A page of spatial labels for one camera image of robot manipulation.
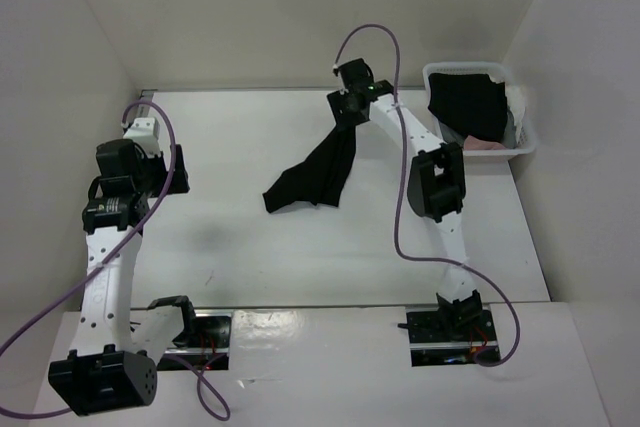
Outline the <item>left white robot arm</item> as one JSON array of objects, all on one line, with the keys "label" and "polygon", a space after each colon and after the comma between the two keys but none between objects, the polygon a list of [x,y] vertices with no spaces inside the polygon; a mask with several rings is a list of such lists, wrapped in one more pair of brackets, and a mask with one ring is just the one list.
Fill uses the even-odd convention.
[{"label": "left white robot arm", "polygon": [[48,382],[76,415],[150,405],[157,366],[172,344],[198,337],[199,322],[185,295],[153,300],[140,325],[131,324],[133,274],[150,200],[189,190],[181,146],[169,159],[130,139],[96,149],[99,175],[82,212],[88,250],[81,318],[67,357],[49,365]]}]

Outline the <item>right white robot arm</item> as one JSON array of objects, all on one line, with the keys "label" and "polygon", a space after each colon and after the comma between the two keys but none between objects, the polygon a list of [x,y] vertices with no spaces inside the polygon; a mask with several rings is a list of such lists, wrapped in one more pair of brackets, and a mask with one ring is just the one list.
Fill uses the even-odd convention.
[{"label": "right white robot arm", "polygon": [[471,274],[461,225],[466,181],[461,147],[432,133],[394,97],[387,80],[374,79],[371,68],[359,58],[333,67],[340,89],[328,95],[339,128],[376,124],[401,149],[402,172],[399,206],[407,204],[431,229],[439,255],[446,265],[436,292],[438,328],[450,340],[468,333],[482,313],[482,301]]}]

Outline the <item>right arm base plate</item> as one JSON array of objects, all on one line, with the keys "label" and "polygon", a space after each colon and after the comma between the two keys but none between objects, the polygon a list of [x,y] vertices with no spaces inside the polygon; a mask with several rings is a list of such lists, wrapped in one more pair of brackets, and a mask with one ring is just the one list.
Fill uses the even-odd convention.
[{"label": "right arm base plate", "polygon": [[491,311],[462,327],[447,327],[435,307],[407,308],[406,319],[397,324],[408,334],[413,367],[474,364],[475,357],[487,363],[501,359]]}]

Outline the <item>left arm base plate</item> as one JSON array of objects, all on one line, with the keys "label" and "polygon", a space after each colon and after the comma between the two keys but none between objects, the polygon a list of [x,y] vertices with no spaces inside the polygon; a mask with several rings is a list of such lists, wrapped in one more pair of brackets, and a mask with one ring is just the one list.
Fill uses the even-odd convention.
[{"label": "left arm base plate", "polygon": [[232,313],[199,309],[192,330],[177,336],[160,360],[159,371],[183,371],[186,367],[173,360],[178,357],[201,371],[223,371],[229,367]]}]

